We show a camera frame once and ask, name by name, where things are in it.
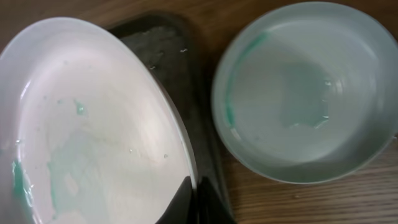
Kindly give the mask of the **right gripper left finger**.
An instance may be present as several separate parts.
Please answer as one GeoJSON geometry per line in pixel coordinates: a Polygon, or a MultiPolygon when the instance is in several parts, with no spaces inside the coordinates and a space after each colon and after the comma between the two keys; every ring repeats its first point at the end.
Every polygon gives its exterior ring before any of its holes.
{"type": "Polygon", "coordinates": [[[193,188],[191,178],[186,176],[156,224],[192,224],[194,222],[193,188]]]}

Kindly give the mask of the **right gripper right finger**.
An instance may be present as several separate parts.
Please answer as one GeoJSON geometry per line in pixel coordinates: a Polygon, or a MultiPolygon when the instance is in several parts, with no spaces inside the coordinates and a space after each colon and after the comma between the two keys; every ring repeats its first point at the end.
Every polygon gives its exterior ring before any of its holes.
{"type": "Polygon", "coordinates": [[[207,177],[198,186],[198,212],[200,224],[236,224],[207,177]]]}

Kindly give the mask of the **white plate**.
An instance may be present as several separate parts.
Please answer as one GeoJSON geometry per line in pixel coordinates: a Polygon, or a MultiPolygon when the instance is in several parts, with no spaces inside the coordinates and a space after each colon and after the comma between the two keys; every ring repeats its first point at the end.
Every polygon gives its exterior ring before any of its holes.
{"type": "Polygon", "coordinates": [[[54,17],[1,53],[1,222],[156,223],[189,176],[172,100],[108,31],[54,17]]]}

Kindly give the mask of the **pale blue plate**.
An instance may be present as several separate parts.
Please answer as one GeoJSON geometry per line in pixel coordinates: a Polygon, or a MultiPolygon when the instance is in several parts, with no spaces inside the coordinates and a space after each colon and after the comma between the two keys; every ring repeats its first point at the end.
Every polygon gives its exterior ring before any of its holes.
{"type": "Polygon", "coordinates": [[[342,4],[281,7],[228,46],[211,109],[226,148],[253,172],[291,184],[338,179],[397,133],[397,41],[342,4]]]}

